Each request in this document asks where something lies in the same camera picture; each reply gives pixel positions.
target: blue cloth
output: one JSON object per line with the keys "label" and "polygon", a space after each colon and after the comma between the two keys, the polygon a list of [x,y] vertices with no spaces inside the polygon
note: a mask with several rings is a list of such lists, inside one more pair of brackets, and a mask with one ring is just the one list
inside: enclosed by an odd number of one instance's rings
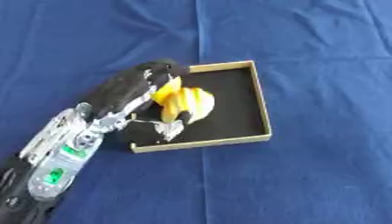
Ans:
{"label": "blue cloth", "polygon": [[107,143],[50,223],[392,222],[389,0],[2,0],[0,157],[116,71],[256,60],[274,136]]}

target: yellow object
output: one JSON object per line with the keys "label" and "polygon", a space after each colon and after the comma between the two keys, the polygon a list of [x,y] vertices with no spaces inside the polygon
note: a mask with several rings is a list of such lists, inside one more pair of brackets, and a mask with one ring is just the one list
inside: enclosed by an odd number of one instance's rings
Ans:
{"label": "yellow object", "polygon": [[170,94],[161,104],[161,119],[165,123],[174,122],[183,111],[191,114],[188,124],[205,118],[214,109],[214,96],[199,87],[182,87],[178,92]]}
{"label": "yellow object", "polygon": [[161,87],[155,94],[152,95],[152,99],[159,105],[163,106],[163,103],[167,96],[178,92],[181,89],[182,80],[177,77],[170,80],[166,85]]}

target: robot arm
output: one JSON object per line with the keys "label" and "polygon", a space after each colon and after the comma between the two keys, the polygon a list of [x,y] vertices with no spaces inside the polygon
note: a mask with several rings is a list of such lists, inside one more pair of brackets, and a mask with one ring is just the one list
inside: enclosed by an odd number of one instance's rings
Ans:
{"label": "robot arm", "polygon": [[172,61],[148,62],[102,83],[76,108],[54,117],[0,169],[0,223],[42,224],[106,133],[123,129],[170,79],[186,73]]}

